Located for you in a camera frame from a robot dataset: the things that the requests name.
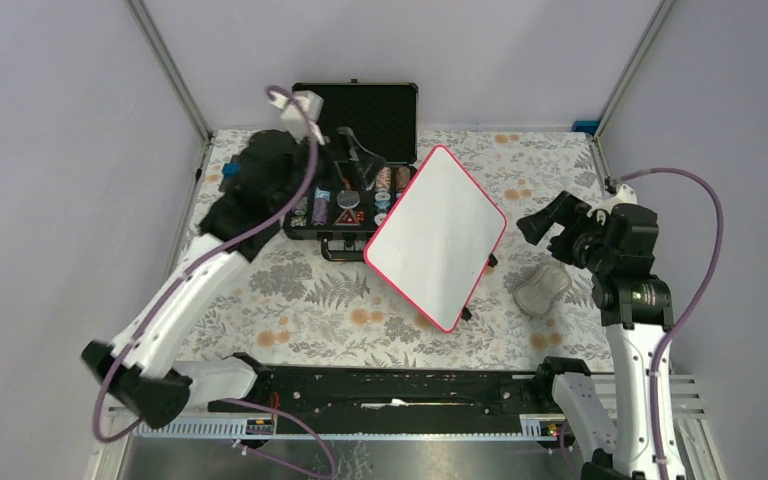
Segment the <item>pink framed whiteboard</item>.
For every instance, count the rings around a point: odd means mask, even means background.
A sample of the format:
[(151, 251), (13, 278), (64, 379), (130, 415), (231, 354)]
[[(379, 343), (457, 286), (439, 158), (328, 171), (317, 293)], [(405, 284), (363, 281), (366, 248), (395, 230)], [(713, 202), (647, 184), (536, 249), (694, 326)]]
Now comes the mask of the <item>pink framed whiteboard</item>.
[(444, 333), (455, 330), (506, 215), (446, 146), (434, 146), (364, 249), (365, 263)]

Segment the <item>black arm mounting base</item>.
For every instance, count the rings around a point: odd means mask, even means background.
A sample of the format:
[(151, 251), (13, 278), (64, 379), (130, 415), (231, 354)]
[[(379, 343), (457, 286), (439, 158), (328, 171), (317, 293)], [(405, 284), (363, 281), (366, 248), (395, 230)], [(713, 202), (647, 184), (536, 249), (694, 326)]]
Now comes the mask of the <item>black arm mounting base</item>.
[(448, 431), (464, 424), (500, 431), (519, 415), (559, 413), (551, 390), (562, 373), (591, 371), (582, 360), (552, 356), (534, 372), (272, 365), (261, 370), (246, 400), (290, 413), (312, 429)]

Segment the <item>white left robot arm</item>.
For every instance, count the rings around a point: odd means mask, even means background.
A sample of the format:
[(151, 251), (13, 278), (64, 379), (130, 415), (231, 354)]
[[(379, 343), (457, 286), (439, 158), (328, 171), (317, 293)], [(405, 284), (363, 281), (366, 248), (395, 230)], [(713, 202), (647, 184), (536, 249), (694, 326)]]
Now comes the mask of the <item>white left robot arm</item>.
[(281, 130), (253, 133), (223, 166), (220, 196), (151, 303), (113, 340), (91, 341), (82, 351), (101, 383), (100, 394), (111, 395), (152, 428), (214, 401), (234, 399), (248, 411), (264, 407), (271, 387), (255, 360), (233, 354), (180, 361), (178, 352), (217, 290), (253, 263), (314, 188), (368, 191), (386, 163), (348, 127), (324, 142)]

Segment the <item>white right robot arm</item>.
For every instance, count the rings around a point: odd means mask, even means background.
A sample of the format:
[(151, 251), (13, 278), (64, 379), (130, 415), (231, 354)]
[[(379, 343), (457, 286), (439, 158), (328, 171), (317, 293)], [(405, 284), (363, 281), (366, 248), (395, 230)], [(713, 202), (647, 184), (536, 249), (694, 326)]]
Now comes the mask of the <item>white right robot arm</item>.
[(552, 258), (588, 271), (614, 366), (616, 413), (597, 398), (584, 361), (549, 356), (539, 365), (535, 402), (562, 411), (583, 457), (583, 479), (684, 479), (675, 443), (667, 348), (675, 322), (667, 284), (652, 274), (657, 214), (615, 197), (592, 207), (567, 191), (517, 220), (525, 240), (549, 230)]

